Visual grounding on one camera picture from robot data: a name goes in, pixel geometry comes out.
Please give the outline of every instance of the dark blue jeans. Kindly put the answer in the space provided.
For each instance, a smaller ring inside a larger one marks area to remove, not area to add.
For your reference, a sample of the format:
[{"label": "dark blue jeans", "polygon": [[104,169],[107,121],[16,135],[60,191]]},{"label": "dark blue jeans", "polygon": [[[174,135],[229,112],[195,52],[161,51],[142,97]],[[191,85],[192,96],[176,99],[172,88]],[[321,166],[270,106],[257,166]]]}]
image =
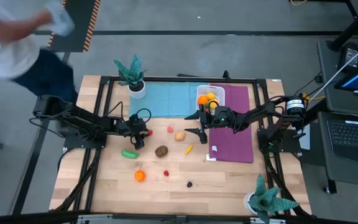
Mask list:
[{"label": "dark blue jeans", "polygon": [[73,69],[48,50],[40,50],[40,55],[30,70],[12,81],[37,96],[58,96],[74,104],[78,96],[74,89]]}]

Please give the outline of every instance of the white container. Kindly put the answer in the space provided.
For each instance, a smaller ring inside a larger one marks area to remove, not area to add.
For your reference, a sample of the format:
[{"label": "white container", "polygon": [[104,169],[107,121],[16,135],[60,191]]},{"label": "white container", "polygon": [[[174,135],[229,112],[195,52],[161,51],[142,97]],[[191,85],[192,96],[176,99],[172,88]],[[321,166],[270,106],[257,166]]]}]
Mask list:
[{"label": "white container", "polygon": [[247,208],[254,214],[254,215],[258,215],[257,212],[255,212],[255,210],[249,205],[249,200],[251,199],[251,197],[255,194],[255,192],[249,193],[247,194],[244,199],[243,199],[243,203],[244,203],[244,208]]},{"label": "white container", "polygon": [[[196,98],[196,111],[198,108],[198,98],[202,95],[206,95],[207,93],[215,94],[215,98],[219,106],[224,106],[224,88],[220,86],[207,86],[207,85],[200,85],[197,88],[197,98]],[[215,114],[215,109],[209,111],[212,115]]]},{"label": "white container", "polygon": [[147,93],[147,91],[146,91],[146,83],[143,80],[142,80],[142,83],[143,83],[143,89],[141,89],[140,91],[137,91],[137,92],[132,91],[128,86],[128,90],[129,90],[129,93],[131,93],[132,98],[141,99],[146,95],[146,93]]}]

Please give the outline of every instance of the white cable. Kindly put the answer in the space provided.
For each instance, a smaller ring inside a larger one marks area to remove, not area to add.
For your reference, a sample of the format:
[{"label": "white cable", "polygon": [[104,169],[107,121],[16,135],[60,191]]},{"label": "white cable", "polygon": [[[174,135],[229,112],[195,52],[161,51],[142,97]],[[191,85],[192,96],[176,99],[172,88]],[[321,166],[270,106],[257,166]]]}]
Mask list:
[{"label": "white cable", "polygon": [[314,94],[314,96],[313,96],[309,101],[312,101],[314,98],[316,98],[316,96],[317,96],[324,88],[326,88],[326,87],[328,86],[328,84],[329,84],[349,63],[351,63],[355,58],[357,58],[357,56],[358,56],[358,53],[357,53],[354,57],[352,57],[352,59],[350,59],[350,61],[348,61],[344,66],[342,66],[342,68],[339,69],[339,70],[335,73],[335,75],[334,75],[330,80],[328,80],[328,82],[327,82],[319,91],[317,91],[317,93]]}]

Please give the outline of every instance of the blue towel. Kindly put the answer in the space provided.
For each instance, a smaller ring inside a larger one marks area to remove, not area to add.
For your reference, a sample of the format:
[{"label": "blue towel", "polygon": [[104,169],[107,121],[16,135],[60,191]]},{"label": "blue towel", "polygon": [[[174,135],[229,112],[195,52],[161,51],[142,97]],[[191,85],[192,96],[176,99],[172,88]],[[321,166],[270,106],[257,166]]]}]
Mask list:
[{"label": "blue towel", "polygon": [[[196,111],[197,88],[200,85],[207,83],[146,83],[146,96],[131,98],[130,114],[147,108],[152,117],[187,117]],[[143,110],[139,117],[147,118],[149,113]]]}]

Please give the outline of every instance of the white shirt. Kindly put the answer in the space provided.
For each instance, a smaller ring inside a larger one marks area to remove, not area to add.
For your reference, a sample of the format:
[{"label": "white shirt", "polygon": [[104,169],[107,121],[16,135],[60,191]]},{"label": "white shirt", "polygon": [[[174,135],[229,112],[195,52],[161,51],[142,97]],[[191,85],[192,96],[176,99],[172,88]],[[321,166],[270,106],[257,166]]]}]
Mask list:
[{"label": "white shirt", "polygon": [[28,36],[8,44],[0,43],[0,79],[12,79],[24,74],[38,56],[39,47],[34,37]]}]

